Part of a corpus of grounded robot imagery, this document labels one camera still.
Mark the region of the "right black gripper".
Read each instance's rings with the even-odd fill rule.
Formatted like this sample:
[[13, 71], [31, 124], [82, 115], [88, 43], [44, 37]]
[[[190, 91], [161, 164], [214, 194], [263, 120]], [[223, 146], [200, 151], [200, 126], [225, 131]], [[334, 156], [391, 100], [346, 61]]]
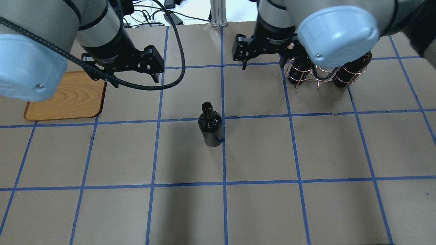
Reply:
[[246, 70], [247, 61], [263, 54], [279, 54], [279, 67], [283, 69], [288, 60], [296, 57], [307, 57], [304, 47], [299, 43], [296, 34], [284, 39], [272, 37], [246, 37], [237, 34], [232, 47], [232, 59], [242, 62], [242, 70]]

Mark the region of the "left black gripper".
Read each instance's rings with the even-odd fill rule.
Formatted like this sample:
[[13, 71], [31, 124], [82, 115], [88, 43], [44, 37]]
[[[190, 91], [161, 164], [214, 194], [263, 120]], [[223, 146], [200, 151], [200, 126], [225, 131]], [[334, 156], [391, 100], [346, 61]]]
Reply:
[[[108, 75], [125, 71], [149, 74], [155, 84], [159, 83], [159, 74], [165, 71], [164, 59], [154, 45], [148, 45], [142, 51], [131, 47], [92, 49], [82, 53], [81, 60]], [[108, 77], [106, 82], [119, 88], [117, 77]]]

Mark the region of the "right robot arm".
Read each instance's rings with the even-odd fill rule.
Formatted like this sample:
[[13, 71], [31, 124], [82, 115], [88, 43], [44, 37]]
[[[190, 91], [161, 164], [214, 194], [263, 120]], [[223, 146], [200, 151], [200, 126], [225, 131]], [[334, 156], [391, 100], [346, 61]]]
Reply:
[[435, 66], [434, 0], [258, 0], [252, 37], [238, 34], [233, 60], [246, 65], [261, 54], [280, 54], [281, 66], [302, 45], [311, 62], [336, 68], [374, 48], [380, 37], [402, 32], [421, 58]]

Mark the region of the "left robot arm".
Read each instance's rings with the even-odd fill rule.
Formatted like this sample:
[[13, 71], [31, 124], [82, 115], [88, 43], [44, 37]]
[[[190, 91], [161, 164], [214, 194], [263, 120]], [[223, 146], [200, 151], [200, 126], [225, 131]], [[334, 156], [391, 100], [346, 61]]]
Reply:
[[126, 32], [124, 17], [135, 12], [132, 0], [2, 0], [1, 95], [28, 102], [51, 98], [67, 70], [80, 66], [89, 77], [144, 91], [178, 85], [186, 62], [173, 11], [156, 1], [173, 26], [181, 53], [181, 73], [167, 85], [144, 86], [118, 79], [116, 72], [164, 73], [155, 46], [138, 50]]

